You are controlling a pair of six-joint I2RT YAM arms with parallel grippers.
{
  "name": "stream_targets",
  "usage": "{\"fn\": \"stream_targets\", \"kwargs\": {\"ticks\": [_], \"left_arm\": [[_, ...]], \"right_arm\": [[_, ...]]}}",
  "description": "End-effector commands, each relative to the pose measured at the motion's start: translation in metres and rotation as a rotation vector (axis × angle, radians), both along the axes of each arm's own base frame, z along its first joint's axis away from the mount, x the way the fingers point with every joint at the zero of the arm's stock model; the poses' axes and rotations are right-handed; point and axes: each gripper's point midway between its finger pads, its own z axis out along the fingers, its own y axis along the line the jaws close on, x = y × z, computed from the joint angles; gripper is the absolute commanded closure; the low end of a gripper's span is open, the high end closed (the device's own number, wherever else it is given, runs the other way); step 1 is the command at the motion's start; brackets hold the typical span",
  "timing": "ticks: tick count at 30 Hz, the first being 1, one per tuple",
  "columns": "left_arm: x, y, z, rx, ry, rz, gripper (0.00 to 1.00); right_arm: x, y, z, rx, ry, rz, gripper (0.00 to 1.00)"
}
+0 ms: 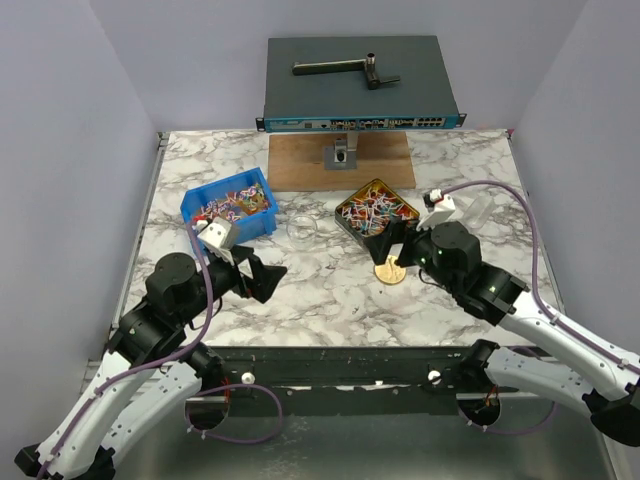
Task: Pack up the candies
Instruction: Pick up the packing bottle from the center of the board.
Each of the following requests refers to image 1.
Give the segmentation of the square tin of lollipops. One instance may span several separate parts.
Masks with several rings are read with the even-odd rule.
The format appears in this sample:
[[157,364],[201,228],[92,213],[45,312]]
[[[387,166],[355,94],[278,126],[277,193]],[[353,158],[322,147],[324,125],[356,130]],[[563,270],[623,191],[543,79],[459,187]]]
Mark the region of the square tin of lollipops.
[[334,210],[336,224],[362,249],[365,249],[365,240],[381,234],[391,220],[413,220],[419,216],[415,208],[378,178],[365,184]]

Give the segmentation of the gold jar lid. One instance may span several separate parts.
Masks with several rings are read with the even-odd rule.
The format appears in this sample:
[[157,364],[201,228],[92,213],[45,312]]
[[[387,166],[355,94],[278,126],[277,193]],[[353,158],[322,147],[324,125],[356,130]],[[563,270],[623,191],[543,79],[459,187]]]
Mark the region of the gold jar lid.
[[381,265],[374,266],[374,275],[385,285],[397,285],[406,278],[406,268],[397,265],[398,257],[388,255]]

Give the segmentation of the clear glass jar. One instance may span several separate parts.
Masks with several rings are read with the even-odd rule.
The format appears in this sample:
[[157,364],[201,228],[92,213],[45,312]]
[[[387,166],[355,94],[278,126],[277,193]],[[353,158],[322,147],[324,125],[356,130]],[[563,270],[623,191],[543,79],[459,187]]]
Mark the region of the clear glass jar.
[[315,244],[318,225],[312,216],[299,214],[289,219],[286,233],[295,249],[300,251],[309,250]]

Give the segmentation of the blue plastic candy bin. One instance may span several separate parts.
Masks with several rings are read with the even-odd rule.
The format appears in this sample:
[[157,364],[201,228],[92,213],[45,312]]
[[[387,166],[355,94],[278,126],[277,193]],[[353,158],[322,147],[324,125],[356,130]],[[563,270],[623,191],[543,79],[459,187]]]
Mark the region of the blue plastic candy bin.
[[188,190],[180,211],[184,223],[216,217],[236,224],[237,243],[244,243],[276,230],[278,206],[260,168]]

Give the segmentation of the clear plastic scoop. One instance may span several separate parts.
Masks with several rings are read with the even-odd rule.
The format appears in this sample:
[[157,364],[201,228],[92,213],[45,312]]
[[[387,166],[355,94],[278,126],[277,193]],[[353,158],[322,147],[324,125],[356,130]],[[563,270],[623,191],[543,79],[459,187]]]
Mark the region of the clear plastic scoop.
[[462,222],[470,231],[479,231],[491,217],[495,202],[491,196],[478,196],[465,210]]

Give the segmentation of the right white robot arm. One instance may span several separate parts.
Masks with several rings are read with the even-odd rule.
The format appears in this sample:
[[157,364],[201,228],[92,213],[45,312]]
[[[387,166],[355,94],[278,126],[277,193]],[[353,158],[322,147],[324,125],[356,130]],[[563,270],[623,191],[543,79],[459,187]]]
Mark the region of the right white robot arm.
[[401,247],[398,265],[420,268],[467,314],[531,341],[556,360],[526,360],[492,347],[461,365],[467,389],[480,392],[494,383],[535,393],[588,416],[609,438],[638,446],[637,353],[580,326],[524,281],[485,262],[479,239],[459,222],[420,230],[414,221],[392,221],[364,241],[377,265],[395,244]]

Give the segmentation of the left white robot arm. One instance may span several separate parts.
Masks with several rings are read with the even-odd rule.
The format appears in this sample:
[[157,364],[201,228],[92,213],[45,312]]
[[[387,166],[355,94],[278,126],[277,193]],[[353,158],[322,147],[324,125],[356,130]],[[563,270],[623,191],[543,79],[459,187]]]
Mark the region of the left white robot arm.
[[145,281],[146,294],[119,321],[102,363],[62,424],[43,442],[22,448],[18,468],[37,479],[111,479],[119,464],[151,428],[199,393],[222,386],[223,360],[199,342],[175,354],[185,328],[232,291],[266,303],[286,275],[284,266],[262,263],[250,247],[235,246],[236,262],[252,274],[207,255],[198,270],[188,254],[162,257]]

